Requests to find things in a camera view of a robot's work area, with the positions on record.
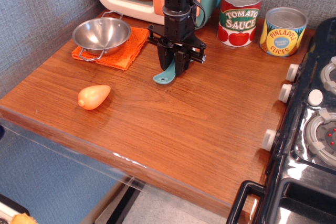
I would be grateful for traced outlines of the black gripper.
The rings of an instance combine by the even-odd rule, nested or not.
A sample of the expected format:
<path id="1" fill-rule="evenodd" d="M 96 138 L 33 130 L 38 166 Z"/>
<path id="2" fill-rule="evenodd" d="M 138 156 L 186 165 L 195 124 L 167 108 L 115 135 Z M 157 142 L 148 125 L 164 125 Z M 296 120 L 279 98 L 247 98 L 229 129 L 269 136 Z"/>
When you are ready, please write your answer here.
<path id="1" fill-rule="evenodd" d="M 206 44 L 195 35 L 195 8 L 187 8 L 180 12 L 165 8 L 163 13 L 163 25 L 148 26 L 148 40 L 157 46 L 162 70 L 166 70 L 175 58 L 175 75 L 179 77 L 188 69 L 190 61 L 205 61 Z"/>

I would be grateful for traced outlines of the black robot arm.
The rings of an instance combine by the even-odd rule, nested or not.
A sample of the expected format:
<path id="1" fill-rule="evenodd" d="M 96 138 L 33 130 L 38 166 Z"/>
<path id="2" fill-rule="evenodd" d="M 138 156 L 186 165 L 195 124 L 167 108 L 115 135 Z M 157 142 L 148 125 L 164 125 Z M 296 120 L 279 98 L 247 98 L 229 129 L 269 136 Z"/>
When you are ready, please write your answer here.
<path id="1" fill-rule="evenodd" d="M 195 36 L 197 0 L 164 0 L 163 25 L 149 25 L 148 41 L 156 45 L 161 69 L 179 77 L 191 61 L 203 63 L 206 44 Z"/>

